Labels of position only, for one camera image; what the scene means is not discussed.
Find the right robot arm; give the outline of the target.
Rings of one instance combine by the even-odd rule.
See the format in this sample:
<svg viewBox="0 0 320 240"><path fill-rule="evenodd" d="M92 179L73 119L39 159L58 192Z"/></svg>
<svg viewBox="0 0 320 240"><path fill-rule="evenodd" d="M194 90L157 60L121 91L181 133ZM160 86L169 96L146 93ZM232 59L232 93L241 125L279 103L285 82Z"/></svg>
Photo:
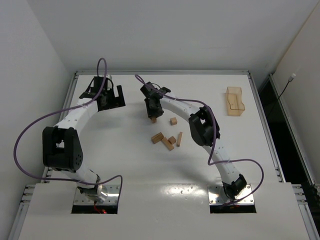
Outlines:
<svg viewBox="0 0 320 240"><path fill-rule="evenodd" d="M207 105L197 107L191 100L176 98L171 90L154 88L151 82L145 83L140 91L145 96L145 105L150 119L163 115L163 109L169 110L186 120L193 141L209 154L209 165L216 165L226 196L235 200L246 187L244 176L233 165L220 141L220 127Z"/></svg>

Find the thin wooden plank block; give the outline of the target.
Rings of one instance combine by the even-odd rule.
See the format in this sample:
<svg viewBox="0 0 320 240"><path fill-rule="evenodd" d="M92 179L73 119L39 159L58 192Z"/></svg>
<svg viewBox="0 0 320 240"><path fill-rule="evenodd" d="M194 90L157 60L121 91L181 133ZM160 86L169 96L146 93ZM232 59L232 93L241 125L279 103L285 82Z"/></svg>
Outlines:
<svg viewBox="0 0 320 240"><path fill-rule="evenodd" d="M181 146L181 141L182 141L182 136L183 136L183 132L180 131L177 137L177 142L176 142L176 146L180 147Z"/></svg>

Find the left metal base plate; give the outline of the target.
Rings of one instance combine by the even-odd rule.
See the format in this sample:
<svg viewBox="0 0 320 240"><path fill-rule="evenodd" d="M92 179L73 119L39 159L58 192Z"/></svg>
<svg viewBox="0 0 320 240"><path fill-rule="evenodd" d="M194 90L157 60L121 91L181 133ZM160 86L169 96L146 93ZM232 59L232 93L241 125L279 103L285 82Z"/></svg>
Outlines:
<svg viewBox="0 0 320 240"><path fill-rule="evenodd" d="M103 184L94 188L77 187L73 204L76 206L89 206L96 203L100 206L115 206L118 203L120 185Z"/></svg>

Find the wooden block cube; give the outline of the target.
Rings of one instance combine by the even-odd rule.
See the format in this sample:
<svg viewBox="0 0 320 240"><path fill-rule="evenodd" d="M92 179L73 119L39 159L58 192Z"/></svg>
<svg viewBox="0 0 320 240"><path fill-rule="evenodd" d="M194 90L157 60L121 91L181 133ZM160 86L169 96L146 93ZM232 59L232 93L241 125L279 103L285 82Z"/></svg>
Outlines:
<svg viewBox="0 0 320 240"><path fill-rule="evenodd" d="M170 125L171 126L174 126L174 125L176 125L178 123L178 121L177 121L177 118L176 117L172 117L171 119L170 119Z"/></svg>

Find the small wooden cube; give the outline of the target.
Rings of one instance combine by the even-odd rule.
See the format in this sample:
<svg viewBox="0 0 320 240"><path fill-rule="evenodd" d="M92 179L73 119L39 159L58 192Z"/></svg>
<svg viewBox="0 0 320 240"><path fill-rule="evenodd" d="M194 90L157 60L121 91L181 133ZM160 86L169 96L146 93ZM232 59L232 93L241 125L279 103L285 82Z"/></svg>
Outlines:
<svg viewBox="0 0 320 240"><path fill-rule="evenodd" d="M174 136L171 136L168 141L173 145L177 142L176 138Z"/></svg>

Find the aluminium table frame rail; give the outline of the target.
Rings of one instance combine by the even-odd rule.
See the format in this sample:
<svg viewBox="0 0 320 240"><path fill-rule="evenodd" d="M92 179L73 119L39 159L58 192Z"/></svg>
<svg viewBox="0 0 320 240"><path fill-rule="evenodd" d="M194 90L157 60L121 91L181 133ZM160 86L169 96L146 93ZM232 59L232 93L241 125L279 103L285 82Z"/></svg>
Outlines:
<svg viewBox="0 0 320 240"><path fill-rule="evenodd" d="M236 167L257 191L254 213L212 213L208 185L220 182L208 154L196 145L182 118L176 126L164 115L152 124L141 84L130 73L114 73L126 105L100 112L83 129L85 163L112 183L123 177L117 214L73 214L72 182L36 184L20 231L21 240L309 240L319 234L306 204L278 177L279 164L252 79L245 74L143 74L179 98L211 106L221 140ZM227 87L242 89L245 111L228 116ZM178 139L169 151L152 136Z"/></svg>

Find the wide wooden block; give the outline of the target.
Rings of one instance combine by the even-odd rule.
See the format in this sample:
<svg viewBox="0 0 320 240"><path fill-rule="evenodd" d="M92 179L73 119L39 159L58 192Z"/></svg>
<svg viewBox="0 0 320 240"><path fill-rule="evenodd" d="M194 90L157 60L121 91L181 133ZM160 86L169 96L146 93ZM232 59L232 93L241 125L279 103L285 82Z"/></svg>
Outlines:
<svg viewBox="0 0 320 240"><path fill-rule="evenodd" d="M161 132L159 132L158 134L151 137L151 141L153 144L156 144L160 142L163 138L164 138L164 135Z"/></svg>

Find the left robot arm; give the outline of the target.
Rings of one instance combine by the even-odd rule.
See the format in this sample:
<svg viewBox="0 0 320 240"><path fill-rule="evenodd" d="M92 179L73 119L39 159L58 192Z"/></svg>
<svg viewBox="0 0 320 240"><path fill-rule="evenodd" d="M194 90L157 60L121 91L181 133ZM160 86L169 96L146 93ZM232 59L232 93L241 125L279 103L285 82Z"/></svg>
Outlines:
<svg viewBox="0 0 320 240"><path fill-rule="evenodd" d="M110 75L95 76L78 98L75 108L55 126L46 127L42 132L43 164L74 180L80 193L94 202L104 202L108 192L100 183L99 175L84 163L79 135L94 114L125 105L121 85L115 86Z"/></svg>

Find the amber transparent plastic bin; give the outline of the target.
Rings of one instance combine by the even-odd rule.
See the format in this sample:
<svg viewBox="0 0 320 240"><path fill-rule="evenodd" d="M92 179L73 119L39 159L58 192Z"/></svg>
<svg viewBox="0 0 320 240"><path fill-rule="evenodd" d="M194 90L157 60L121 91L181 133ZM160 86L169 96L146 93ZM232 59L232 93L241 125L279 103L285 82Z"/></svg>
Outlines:
<svg viewBox="0 0 320 240"><path fill-rule="evenodd" d="M225 92L227 115L230 117L240 117L245 111L242 101L242 88L228 86Z"/></svg>

